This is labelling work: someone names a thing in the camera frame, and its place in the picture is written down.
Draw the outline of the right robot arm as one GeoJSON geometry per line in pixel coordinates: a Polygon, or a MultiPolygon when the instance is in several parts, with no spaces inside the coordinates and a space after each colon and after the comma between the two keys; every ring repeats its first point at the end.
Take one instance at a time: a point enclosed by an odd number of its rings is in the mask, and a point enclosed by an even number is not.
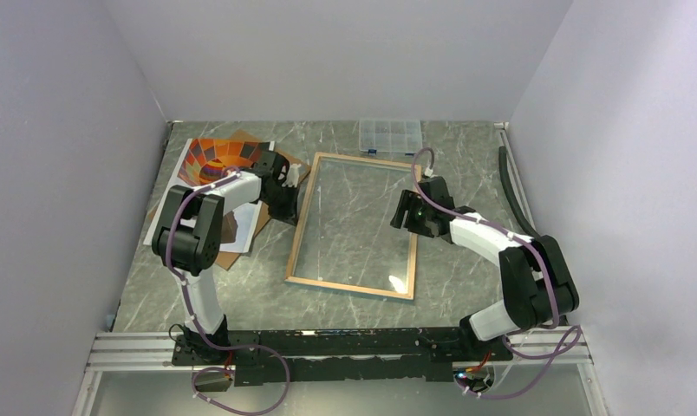
{"type": "Polygon", "coordinates": [[[503,335],[558,322],[580,304],[554,237],[516,233],[470,207],[456,206],[440,176],[423,178],[413,190],[402,191],[390,224],[418,236],[439,237],[498,267],[501,300],[459,323],[467,329],[457,339],[467,359],[481,358],[492,340],[503,335]]]}

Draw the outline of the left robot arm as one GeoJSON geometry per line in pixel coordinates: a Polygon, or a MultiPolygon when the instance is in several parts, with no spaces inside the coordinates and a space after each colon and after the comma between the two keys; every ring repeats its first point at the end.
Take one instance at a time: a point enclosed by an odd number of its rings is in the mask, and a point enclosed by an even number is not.
{"type": "Polygon", "coordinates": [[[206,363],[221,362],[230,347],[212,274],[226,213],[263,203],[271,218],[296,224],[300,179],[306,172],[281,153],[264,151],[250,166],[221,166],[209,183],[175,185],[166,193],[151,247],[179,285],[184,337],[195,343],[195,353],[206,363]]]}

